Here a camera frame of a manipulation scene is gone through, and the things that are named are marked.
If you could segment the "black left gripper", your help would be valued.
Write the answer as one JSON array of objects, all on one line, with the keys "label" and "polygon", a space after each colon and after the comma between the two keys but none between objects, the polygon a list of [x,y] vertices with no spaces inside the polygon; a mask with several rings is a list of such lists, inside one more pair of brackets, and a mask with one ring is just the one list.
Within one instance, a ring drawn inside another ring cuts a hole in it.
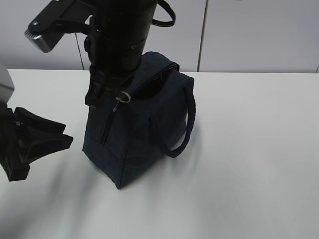
[{"label": "black left gripper", "polygon": [[[47,138],[33,138],[28,142],[23,156],[18,145],[17,121],[24,130],[35,129],[43,133],[58,134]],[[0,105],[0,165],[8,181],[22,181],[28,176],[30,165],[42,157],[69,149],[73,137],[63,134],[66,125],[48,120],[31,113],[22,107],[17,107],[14,113],[6,103]]]}]

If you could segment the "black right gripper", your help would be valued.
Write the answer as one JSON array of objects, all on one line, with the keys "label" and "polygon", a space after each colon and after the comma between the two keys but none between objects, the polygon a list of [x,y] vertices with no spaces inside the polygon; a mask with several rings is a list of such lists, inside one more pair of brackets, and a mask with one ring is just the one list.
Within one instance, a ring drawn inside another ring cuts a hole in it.
[{"label": "black right gripper", "polygon": [[95,14],[84,41],[90,65],[85,105],[98,107],[130,86],[141,64],[150,29],[148,14]]}]

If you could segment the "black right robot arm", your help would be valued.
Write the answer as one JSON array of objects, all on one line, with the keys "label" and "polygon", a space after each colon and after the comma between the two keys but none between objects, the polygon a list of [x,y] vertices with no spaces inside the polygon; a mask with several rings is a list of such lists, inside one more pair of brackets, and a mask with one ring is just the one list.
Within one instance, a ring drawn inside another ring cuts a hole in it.
[{"label": "black right robot arm", "polygon": [[98,107],[115,97],[139,68],[156,0],[101,0],[84,41],[90,65],[85,104]]}]

